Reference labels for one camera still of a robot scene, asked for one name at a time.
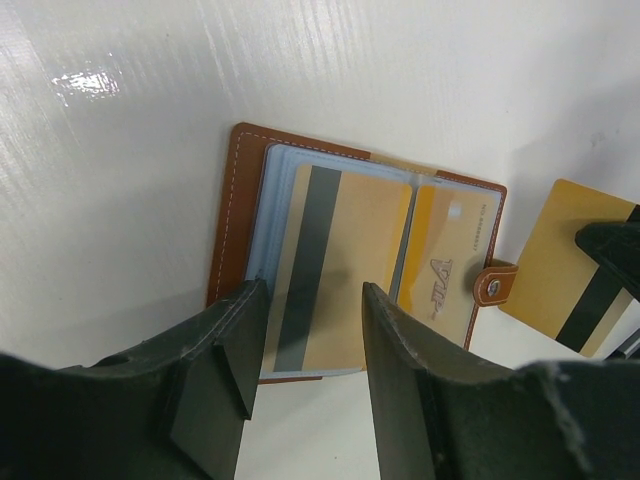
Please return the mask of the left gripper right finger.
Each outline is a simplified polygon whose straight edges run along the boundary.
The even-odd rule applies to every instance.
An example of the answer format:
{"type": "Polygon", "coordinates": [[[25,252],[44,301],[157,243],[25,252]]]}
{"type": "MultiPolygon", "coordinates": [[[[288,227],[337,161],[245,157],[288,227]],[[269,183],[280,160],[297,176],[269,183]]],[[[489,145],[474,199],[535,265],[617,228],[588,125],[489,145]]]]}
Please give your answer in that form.
{"type": "Polygon", "coordinates": [[[384,479],[635,479],[639,365],[543,361],[509,369],[362,290],[384,479]]]}

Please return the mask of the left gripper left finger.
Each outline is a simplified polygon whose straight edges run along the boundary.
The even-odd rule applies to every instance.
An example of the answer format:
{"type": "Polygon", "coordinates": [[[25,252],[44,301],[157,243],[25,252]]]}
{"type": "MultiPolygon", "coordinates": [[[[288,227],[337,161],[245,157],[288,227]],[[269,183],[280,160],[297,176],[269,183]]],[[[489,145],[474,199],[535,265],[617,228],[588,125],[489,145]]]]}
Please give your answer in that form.
{"type": "Polygon", "coordinates": [[[1,359],[5,479],[231,479],[251,417],[270,297],[242,283],[90,367],[1,359]]]}

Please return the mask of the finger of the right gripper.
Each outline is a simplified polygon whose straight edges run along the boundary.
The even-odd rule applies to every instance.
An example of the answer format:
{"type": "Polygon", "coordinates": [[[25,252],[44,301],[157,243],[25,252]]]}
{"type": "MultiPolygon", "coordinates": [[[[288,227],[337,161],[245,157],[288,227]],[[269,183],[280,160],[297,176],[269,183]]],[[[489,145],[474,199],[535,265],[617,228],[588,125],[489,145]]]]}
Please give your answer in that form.
{"type": "Polygon", "coordinates": [[[575,244],[639,299],[639,222],[595,222],[580,229],[575,244]]]}

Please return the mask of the gold striped card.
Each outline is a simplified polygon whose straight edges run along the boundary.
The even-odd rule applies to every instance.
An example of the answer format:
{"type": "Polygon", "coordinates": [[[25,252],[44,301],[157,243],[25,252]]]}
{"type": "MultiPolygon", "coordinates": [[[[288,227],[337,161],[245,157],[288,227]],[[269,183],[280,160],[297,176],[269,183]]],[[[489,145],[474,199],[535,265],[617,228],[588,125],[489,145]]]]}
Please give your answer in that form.
{"type": "Polygon", "coordinates": [[[557,180],[519,257],[500,310],[585,357],[593,357],[632,296],[575,243],[595,222],[634,222],[639,206],[557,180]]]}
{"type": "Polygon", "coordinates": [[[405,180],[297,168],[264,373],[298,377],[364,368],[362,285],[390,286],[411,194],[405,180]]]}

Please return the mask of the brown leather card holder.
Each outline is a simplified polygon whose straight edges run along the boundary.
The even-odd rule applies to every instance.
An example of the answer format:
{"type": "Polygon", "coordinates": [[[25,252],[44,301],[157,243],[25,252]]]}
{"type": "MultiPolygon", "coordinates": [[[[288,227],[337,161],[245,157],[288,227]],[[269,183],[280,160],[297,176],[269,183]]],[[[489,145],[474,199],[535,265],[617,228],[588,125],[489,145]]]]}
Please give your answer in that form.
{"type": "Polygon", "coordinates": [[[244,280],[269,302],[264,383],[365,369],[361,289],[468,347],[517,267],[495,258],[499,184],[250,123],[229,137],[207,298],[244,280]]]}

